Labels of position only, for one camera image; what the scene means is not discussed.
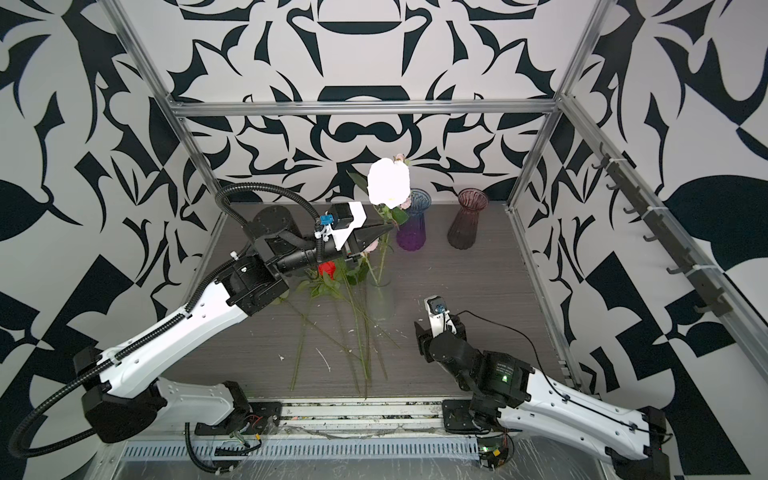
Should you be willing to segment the aluminium frame crossbar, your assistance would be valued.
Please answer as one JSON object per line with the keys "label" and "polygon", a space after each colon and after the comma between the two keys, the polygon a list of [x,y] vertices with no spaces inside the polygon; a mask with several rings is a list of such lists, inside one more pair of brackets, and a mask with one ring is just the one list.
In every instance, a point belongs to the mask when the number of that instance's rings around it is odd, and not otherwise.
{"label": "aluminium frame crossbar", "polygon": [[170,102],[177,117],[277,116],[277,115],[375,115],[375,114],[464,114],[548,113],[552,99],[524,100],[407,100],[407,101],[305,101],[305,102]]}

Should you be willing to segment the purple blue glass vase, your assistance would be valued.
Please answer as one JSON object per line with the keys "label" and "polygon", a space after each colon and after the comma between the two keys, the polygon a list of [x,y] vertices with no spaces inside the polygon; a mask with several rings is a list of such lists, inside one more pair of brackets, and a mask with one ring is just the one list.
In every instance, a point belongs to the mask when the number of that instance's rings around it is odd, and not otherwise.
{"label": "purple blue glass vase", "polygon": [[432,204],[431,196],[423,189],[411,190],[410,203],[404,209],[408,215],[396,234],[397,244],[405,251],[417,251],[426,242],[425,213]]}

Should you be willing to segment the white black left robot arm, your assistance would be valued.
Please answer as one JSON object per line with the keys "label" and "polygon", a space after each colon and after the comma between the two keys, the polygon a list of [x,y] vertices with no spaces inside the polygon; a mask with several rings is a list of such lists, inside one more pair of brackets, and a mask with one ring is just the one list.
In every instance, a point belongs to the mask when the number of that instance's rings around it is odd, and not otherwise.
{"label": "white black left robot arm", "polygon": [[[273,193],[292,200],[313,219],[304,236],[282,206],[245,220],[230,198],[247,191]],[[188,302],[141,334],[95,354],[76,357],[77,376],[35,407],[11,434],[9,453],[20,459],[51,454],[97,436],[106,444],[128,440],[152,427],[183,424],[203,435],[238,434],[252,410],[238,383],[192,385],[169,381],[163,373],[221,331],[275,302],[289,290],[288,277],[341,258],[351,264],[376,240],[404,223],[401,201],[376,205],[382,222],[367,225],[359,202],[337,203],[319,213],[307,200],[284,187],[243,182],[215,196],[217,206],[241,227],[249,243],[211,271]],[[49,445],[31,446],[27,437],[43,415],[79,387],[89,429]]]}

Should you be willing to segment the clear ribbed glass vase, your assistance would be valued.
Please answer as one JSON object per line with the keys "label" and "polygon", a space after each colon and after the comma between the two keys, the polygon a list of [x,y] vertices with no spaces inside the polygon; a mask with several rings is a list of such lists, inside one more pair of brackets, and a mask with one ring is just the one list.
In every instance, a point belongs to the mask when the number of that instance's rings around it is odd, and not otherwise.
{"label": "clear ribbed glass vase", "polygon": [[367,313],[372,321],[388,322],[395,316],[394,281],[389,272],[368,275],[366,302]]}

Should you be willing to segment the grey wall hook rail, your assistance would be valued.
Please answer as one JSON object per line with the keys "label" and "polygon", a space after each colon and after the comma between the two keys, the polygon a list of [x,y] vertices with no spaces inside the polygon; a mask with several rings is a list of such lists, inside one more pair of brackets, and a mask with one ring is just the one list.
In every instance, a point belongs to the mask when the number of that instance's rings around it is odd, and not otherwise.
{"label": "grey wall hook rail", "polygon": [[692,285],[704,305],[696,306],[698,313],[712,313],[723,317],[733,311],[726,297],[723,283],[717,279],[720,269],[694,245],[693,240],[680,225],[671,210],[664,206],[625,158],[615,158],[599,147],[600,160],[593,167],[607,173],[613,183],[612,191],[621,192],[630,206],[624,210],[641,220],[650,233],[643,239],[657,242],[671,258],[673,265],[666,269],[670,275],[682,275]]}

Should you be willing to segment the smoky pink glass vase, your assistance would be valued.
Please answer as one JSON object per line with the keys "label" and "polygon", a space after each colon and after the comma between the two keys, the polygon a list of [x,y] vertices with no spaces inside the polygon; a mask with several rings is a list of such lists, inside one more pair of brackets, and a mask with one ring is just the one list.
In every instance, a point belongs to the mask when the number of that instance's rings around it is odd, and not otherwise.
{"label": "smoky pink glass vase", "polygon": [[488,206],[488,196],[479,189],[465,188],[458,194],[460,210],[447,234],[448,243],[455,249],[471,248],[477,238],[480,213]]}

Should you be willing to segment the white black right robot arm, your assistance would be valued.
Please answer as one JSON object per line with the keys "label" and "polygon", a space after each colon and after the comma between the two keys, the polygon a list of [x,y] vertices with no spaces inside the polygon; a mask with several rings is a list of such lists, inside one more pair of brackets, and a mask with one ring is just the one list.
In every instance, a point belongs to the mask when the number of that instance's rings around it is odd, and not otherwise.
{"label": "white black right robot arm", "polygon": [[459,317],[430,308],[416,321],[420,355],[439,364],[470,394],[443,418],[451,433],[528,433],[568,445],[609,464],[621,479],[668,479],[665,414],[603,402],[570,388],[510,354],[472,347]]}

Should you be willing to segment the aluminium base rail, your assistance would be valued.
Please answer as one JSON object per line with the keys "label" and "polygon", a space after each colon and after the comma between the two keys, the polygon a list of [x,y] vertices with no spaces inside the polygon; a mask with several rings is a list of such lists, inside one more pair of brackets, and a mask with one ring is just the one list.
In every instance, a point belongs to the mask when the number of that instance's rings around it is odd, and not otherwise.
{"label": "aluminium base rail", "polygon": [[555,400],[524,403],[483,412],[467,398],[320,398],[256,400],[250,403],[243,429],[264,433],[279,426],[312,431],[445,431],[523,430],[539,435],[615,435],[617,427],[583,408]]}

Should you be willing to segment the small red artificial rose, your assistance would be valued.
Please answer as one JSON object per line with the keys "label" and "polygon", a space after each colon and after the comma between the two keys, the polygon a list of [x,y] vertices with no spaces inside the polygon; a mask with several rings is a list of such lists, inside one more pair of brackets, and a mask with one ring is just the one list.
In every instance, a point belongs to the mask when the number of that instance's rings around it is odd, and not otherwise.
{"label": "small red artificial rose", "polygon": [[330,280],[335,279],[336,263],[334,261],[326,261],[321,263],[317,267],[318,275],[321,278],[328,277]]}

